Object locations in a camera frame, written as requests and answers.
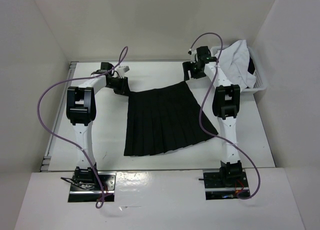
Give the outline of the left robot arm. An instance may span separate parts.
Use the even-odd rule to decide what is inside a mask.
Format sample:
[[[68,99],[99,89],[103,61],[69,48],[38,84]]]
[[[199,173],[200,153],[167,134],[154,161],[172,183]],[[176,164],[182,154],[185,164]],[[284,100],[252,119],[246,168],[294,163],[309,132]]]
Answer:
[[[97,116],[95,95],[103,88],[110,88],[117,95],[128,96],[130,89],[126,65],[114,67],[102,62],[100,69],[78,86],[67,89],[66,117],[75,133],[76,148],[79,150],[72,184],[83,189],[101,187],[97,163],[93,153],[92,127]]]

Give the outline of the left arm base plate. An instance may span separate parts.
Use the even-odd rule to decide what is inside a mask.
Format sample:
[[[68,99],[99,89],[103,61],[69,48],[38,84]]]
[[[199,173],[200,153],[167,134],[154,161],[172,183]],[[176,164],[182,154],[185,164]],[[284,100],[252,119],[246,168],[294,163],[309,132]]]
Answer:
[[[99,179],[104,190],[104,201],[113,202],[115,199],[116,172],[98,172]],[[102,197],[102,189],[99,183],[92,180],[76,180],[76,177],[61,177],[61,180],[70,185],[68,202],[87,203],[96,202]]]

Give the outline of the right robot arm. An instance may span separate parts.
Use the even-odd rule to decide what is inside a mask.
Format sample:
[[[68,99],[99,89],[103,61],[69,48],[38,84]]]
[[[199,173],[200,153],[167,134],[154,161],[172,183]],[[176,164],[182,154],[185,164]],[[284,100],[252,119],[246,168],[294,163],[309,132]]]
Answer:
[[[236,133],[241,89],[227,78],[220,67],[219,58],[212,56],[208,46],[189,49],[188,54],[190,60],[182,63],[184,80],[209,77],[213,82],[212,112],[219,123],[218,137],[222,139],[224,153],[220,161],[219,182],[230,187],[240,179],[243,172]]]

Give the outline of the black pleated skirt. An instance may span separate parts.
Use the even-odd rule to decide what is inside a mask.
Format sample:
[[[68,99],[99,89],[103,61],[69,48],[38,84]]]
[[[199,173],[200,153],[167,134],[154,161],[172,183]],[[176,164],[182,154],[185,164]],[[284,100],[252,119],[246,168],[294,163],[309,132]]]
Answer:
[[[186,82],[130,92],[124,156],[153,156],[212,139],[218,131]]]

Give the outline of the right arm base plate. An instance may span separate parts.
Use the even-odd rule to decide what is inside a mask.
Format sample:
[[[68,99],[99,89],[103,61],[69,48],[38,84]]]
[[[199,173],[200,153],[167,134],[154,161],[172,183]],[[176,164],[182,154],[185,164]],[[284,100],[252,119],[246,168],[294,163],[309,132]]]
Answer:
[[[203,176],[198,179],[204,184],[206,200],[231,200],[247,198],[250,196],[250,188],[246,172],[243,171],[239,179],[231,181],[231,184],[223,183],[218,169],[204,170]]]

